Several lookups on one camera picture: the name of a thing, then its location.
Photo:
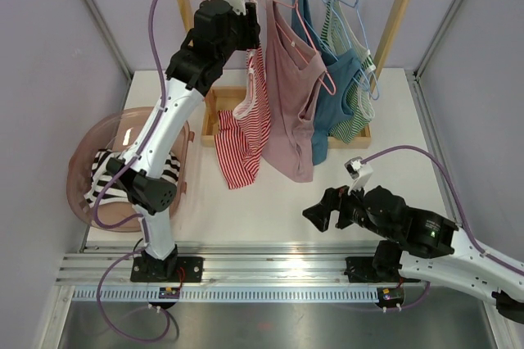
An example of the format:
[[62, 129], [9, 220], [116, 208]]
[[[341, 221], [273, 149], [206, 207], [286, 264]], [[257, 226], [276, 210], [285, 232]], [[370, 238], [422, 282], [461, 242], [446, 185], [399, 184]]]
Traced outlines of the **red white striped tank top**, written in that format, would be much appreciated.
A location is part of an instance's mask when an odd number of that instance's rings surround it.
[[255, 182], [271, 127], [264, 55], [261, 48], [246, 54], [246, 96], [232, 110], [219, 111], [214, 136], [219, 168], [230, 189]]

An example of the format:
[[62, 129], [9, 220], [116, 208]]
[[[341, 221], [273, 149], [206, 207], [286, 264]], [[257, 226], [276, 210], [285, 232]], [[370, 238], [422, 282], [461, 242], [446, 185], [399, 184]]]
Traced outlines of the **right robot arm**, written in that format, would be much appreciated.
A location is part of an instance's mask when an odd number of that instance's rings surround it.
[[382, 186], [368, 192], [328, 188], [302, 215], [325, 232], [333, 212], [338, 229], [356, 224], [381, 237], [373, 256], [347, 257], [349, 281], [438, 284], [490, 303], [503, 317], [522, 323], [523, 277], [515, 271], [519, 262], [478, 251], [452, 220], [408, 206]]

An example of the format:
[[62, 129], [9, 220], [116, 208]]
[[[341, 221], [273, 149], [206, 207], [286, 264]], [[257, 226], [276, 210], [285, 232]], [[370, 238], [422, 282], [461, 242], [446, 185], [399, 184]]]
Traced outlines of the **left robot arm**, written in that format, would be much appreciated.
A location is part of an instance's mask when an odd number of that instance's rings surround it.
[[194, 26], [180, 49], [161, 71], [161, 95], [129, 147], [106, 164], [110, 184], [124, 191], [142, 227], [144, 248], [133, 261], [135, 283], [176, 282], [184, 264], [171, 232], [169, 207], [177, 187], [163, 178], [165, 163], [189, 116], [223, 74], [235, 51], [260, 45], [257, 6], [247, 2], [238, 10], [225, 0], [205, 0], [194, 14]]

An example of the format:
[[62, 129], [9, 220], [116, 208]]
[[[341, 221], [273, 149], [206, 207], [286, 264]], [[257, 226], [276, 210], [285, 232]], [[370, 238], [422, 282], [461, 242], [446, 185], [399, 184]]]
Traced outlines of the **black white striped tank top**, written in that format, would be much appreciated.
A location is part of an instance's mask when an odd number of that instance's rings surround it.
[[[112, 178], [106, 170], [108, 161], [120, 155], [120, 152], [114, 152], [109, 149], [100, 149], [97, 151], [91, 167], [91, 188], [84, 194], [84, 199], [91, 208], [94, 208], [99, 193]], [[177, 186], [180, 169], [181, 162], [171, 152], [165, 160], [161, 178]], [[102, 196], [100, 205], [127, 201], [128, 198], [125, 191], [118, 184], [113, 184]]]

